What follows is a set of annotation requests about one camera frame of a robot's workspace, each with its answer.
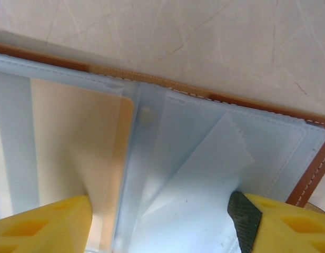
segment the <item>green rubber pad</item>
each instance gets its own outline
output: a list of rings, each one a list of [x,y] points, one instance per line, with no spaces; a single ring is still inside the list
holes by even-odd
[[[232,218],[242,253],[251,253],[262,212],[241,193],[233,192],[228,203],[228,214]]]

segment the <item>scratched surface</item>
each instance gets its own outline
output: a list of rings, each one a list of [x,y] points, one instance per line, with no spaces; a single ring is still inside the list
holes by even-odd
[[[325,114],[325,0],[0,0],[0,42]]]

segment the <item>brown leather cover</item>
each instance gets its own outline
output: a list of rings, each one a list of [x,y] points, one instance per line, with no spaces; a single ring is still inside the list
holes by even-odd
[[[185,93],[189,96],[196,96],[198,98],[211,100],[214,102],[225,102],[236,104],[244,107],[264,110],[268,112],[283,114],[306,120],[308,123],[320,125],[325,128],[325,116],[314,113],[303,112],[295,109],[285,108],[273,104],[263,103],[255,100],[240,98],[229,94],[214,92],[198,87],[189,86],[186,84],[170,81],[156,76],[115,69],[107,66],[98,66],[87,64],[83,62],[72,61],[57,56],[46,55],[43,53],[15,48],[12,46],[0,44],[0,54],[6,54],[13,57],[18,57],[35,62],[46,63],[50,65],[65,67],[79,71],[91,72],[100,75],[112,76],[130,81],[142,81],[148,83],[158,84],[160,86]],[[325,174],[325,143],[311,162],[306,172],[297,183],[291,195],[287,199],[287,203],[303,207],[314,189],[320,182],[322,176]]]

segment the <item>leather edge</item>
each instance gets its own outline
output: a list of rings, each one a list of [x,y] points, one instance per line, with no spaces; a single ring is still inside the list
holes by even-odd
[[[307,122],[320,125],[325,128],[325,115],[319,115],[310,112],[303,112],[300,110],[290,109],[283,106],[273,105],[251,99],[241,98],[234,95],[210,91],[198,87],[193,87],[187,84],[174,82],[161,77],[151,76],[142,73],[136,73],[127,70],[116,69],[113,67],[99,66],[87,64],[79,61],[72,61],[58,56],[47,55],[44,53],[34,52],[17,48],[5,44],[0,44],[0,54],[5,54],[17,58],[22,58],[30,61],[65,67],[78,71],[90,72],[99,75],[111,76],[121,78],[129,81],[147,82],[166,87],[177,92],[185,93],[189,96],[196,96],[198,98],[211,100],[214,102],[224,102],[236,104],[239,106],[249,107],[258,110],[283,114],[295,118],[304,119]],[[322,176],[325,174],[325,143],[315,156],[311,164],[308,166],[304,175],[301,177],[296,187],[287,199],[287,203],[303,207],[314,189],[317,187]]]

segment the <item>white table surface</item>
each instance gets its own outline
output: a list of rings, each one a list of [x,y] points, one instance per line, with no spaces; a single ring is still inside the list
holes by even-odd
[[[0,0],[0,42],[325,114],[325,0]]]

